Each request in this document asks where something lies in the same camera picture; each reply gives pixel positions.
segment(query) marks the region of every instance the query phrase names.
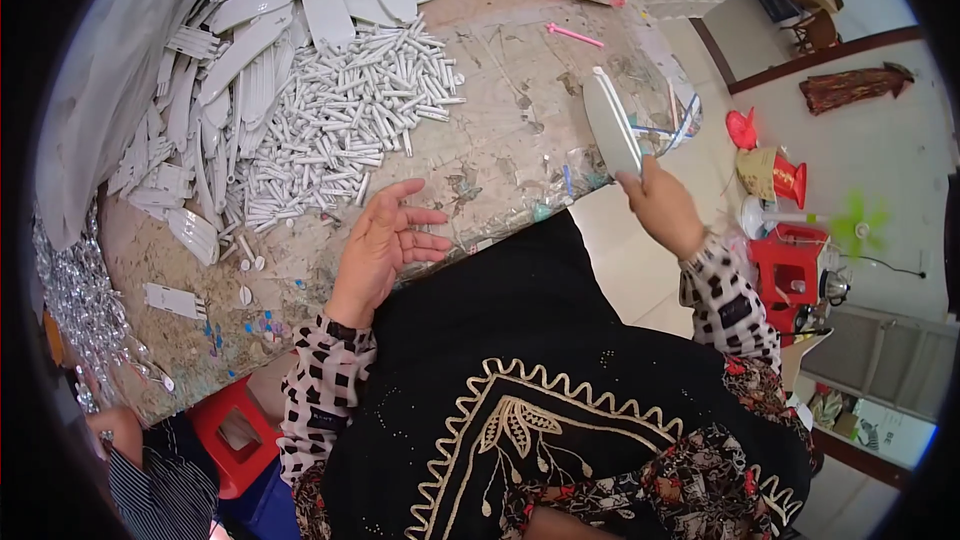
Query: plastic bag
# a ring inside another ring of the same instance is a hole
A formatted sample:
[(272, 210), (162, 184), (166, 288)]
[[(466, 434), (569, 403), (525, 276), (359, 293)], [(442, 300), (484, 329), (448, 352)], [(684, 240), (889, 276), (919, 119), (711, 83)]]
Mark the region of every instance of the plastic bag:
[(94, 0), (43, 118), (36, 198), (51, 245), (80, 238), (96, 188), (114, 172), (157, 90), (163, 45), (197, 0)]

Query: sleeve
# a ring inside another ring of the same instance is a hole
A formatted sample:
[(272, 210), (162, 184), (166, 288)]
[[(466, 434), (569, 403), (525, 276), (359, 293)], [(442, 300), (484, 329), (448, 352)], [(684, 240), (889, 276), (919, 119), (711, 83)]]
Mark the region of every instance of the sleeve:
[(286, 413), (280, 424), (280, 477), (289, 486), (314, 464), (327, 459), (337, 437), (351, 423), (357, 386), (377, 358), (369, 328), (354, 330), (325, 314), (296, 331), (299, 357), (280, 385)]
[(108, 477), (110, 496), (125, 520), (133, 514), (153, 510), (154, 498), (150, 487), (150, 475), (129, 462), (120, 450), (110, 450)]
[(679, 304), (693, 308), (693, 341), (726, 355), (759, 359), (779, 375), (780, 337), (730, 250), (708, 235), (701, 251), (679, 265)]

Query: table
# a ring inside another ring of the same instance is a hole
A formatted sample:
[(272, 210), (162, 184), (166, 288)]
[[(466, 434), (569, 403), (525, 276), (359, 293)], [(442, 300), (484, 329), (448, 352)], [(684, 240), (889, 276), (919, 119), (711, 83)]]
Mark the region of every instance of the table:
[[(466, 77), (459, 90), (467, 102), (451, 109), (450, 123), (418, 126), (414, 157), (390, 153), (371, 177), (368, 195), (395, 180), (426, 178), (410, 202), (450, 215), (449, 223), (432, 229), (455, 244), (446, 263), (530, 225), (535, 213), (566, 208), (564, 165), (572, 198), (609, 183), (580, 95), (579, 79), (592, 67), (604, 67), (626, 111), (642, 125), (671, 126), (666, 76), (683, 103), (678, 108), (692, 96), (663, 36), (633, 0), (623, 9), (582, 0), (433, 0), (421, 8), (426, 30), (447, 41), (447, 56)], [(606, 46), (550, 35), (548, 22)], [(161, 222), (126, 201), (107, 198), (100, 213), (103, 255), (133, 334), (175, 382), (171, 394), (130, 366), (113, 372), (126, 401), (155, 423), (292, 350), (294, 327), (316, 317), (330, 295), (360, 209), (337, 210), (339, 228), (307, 214), (293, 229), (245, 231), (253, 251), (266, 258), (262, 271), (246, 273), (237, 253), (203, 267)], [(413, 267), (403, 278), (427, 270)], [(208, 321), (146, 306), (147, 282), (197, 294)], [(240, 304), (241, 284), (252, 291), (249, 306)], [(268, 325), (276, 342), (264, 336)]]

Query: striped shirt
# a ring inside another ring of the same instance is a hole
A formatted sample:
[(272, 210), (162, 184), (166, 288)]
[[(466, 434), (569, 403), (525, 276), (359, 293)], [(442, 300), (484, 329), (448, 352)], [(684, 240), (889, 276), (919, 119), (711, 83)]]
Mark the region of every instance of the striped shirt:
[(143, 471), (110, 453), (110, 495), (136, 540), (210, 538), (219, 490), (188, 457), (190, 443), (178, 445), (174, 429), (166, 419), (144, 434)]

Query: hand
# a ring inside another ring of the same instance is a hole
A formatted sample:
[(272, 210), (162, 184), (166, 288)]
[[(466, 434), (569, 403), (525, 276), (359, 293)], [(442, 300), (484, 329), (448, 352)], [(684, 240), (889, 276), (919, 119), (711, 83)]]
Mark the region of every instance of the hand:
[(696, 255), (704, 245), (704, 223), (690, 192), (664, 171), (657, 159), (643, 156), (643, 179), (618, 171), (616, 181), (630, 198), (630, 210), (655, 241), (680, 261)]
[(343, 248), (337, 281), (323, 309), (327, 317), (350, 328), (368, 328), (374, 321), (374, 309), (390, 294), (405, 264), (444, 259), (453, 242), (408, 228), (446, 223), (447, 214), (401, 205), (403, 198), (425, 185), (420, 178), (404, 180), (369, 199)]

